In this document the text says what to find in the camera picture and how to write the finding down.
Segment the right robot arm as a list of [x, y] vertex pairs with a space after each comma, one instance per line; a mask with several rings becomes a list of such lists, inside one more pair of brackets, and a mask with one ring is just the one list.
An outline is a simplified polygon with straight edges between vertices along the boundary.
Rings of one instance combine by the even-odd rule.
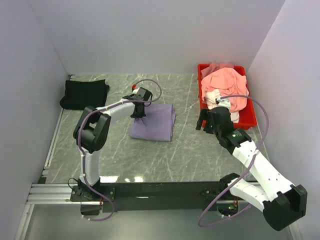
[[228, 108], [201, 109], [196, 130], [215, 135], [219, 144], [246, 168], [242, 175], [231, 173], [220, 179], [219, 194], [205, 208], [206, 212], [221, 197], [230, 200], [235, 196], [259, 209], [276, 231], [305, 216], [307, 190], [277, 171], [245, 130], [234, 128]]

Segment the lavender t shirt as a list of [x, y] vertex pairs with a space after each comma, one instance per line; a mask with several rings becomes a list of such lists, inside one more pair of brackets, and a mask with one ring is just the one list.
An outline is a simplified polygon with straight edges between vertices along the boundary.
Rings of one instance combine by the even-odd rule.
[[173, 105], [153, 103], [144, 110], [144, 117], [134, 119], [129, 137], [138, 140], [170, 142], [176, 118]]

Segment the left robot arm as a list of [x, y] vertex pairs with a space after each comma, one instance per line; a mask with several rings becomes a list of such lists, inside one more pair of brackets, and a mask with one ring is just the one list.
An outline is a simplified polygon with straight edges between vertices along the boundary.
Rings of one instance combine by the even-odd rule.
[[143, 88], [103, 107], [87, 106], [74, 129], [73, 137], [80, 151], [81, 170], [77, 187], [88, 201], [102, 196], [100, 190], [100, 150], [105, 145], [110, 125], [124, 117], [139, 119], [145, 116], [145, 104], [152, 101], [153, 94]]

